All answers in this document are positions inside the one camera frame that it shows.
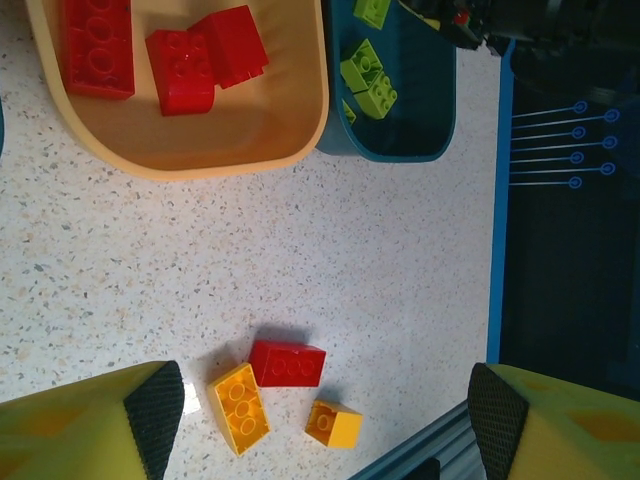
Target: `speckled countertop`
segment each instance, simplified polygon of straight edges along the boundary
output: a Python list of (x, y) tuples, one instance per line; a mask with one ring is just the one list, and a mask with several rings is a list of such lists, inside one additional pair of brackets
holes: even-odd
[[(24, 6), (0, 5), (0, 400), (175, 359), (187, 405), (167, 479), (342, 479), (460, 402), (486, 348), (497, 60), (462, 52), (456, 133), (433, 164), (314, 152), (295, 168), (160, 184), (63, 129)], [(240, 459), (203, 398), (256, 335), (328, 351), (320, 389), (263, 391)], [(318, 394), (365, 414), (355, 450), (304, 434)]]

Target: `black machine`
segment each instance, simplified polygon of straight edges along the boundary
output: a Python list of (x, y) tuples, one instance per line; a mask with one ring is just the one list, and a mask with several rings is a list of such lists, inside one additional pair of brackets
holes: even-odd
[(604, 105), (640, 97), (640, 0), (399, 0), (459, 48), (483, 43), (524, 84)]

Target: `lime green lego brick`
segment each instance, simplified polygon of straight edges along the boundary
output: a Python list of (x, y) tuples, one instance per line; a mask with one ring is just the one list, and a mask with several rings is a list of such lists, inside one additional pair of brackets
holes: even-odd
[(391, 0), (358, 0), (353, 14), (370, 27), (382, 30)]
[(365, 39), (351, 57), (340, 62), (340, 74), (353, 93), (367, 90), (382, 71), (382, 63)]
[(347, 102), (344, 101), (344, 99), (342, 100), (342, 108), (344, 109), (344, 114), (347, 117), (349, 125), (353, 125), (353, 123), (356, 121), (356, 114), (353, 112), (353, 110), (351, 110), (351, 107)]
[(356, 93), (355, 98), (365, 115), (381, 120), (391, 110), (398, 98), (398, 92), (391, 86), (391, 79), (381, 72), (369, 90)]

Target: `red lego brick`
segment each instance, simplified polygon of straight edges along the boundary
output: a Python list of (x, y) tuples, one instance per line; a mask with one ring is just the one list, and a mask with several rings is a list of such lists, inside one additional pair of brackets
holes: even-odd
[(63, 0), (62, 80), (69, 93), (135, 93), (130, 0)]
[(259, 387), (317, 387), (326, 356), (309, 345), (257, 340), (249, 363)]
[(205, 37), (211, 67), (222, 88), (262, 75), (262, 69), (269, 64), (251, 11), (246, 5), (212, 13), (189, 31)]
[(202, 35), (156, 30), (147, 51), (163, 115), (211, 110), (215, 81)]

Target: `rectangular yellow brick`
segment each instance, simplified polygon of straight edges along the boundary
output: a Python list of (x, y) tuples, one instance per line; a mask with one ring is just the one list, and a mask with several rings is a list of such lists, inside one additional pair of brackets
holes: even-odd
[(251, 364), (243, 363), (207, 386), (224, 439), (242, 455), (270, 431)]
[(362, 414), (337, 403), (313, 402), (305, 432), (330, 448), (355, 448)]

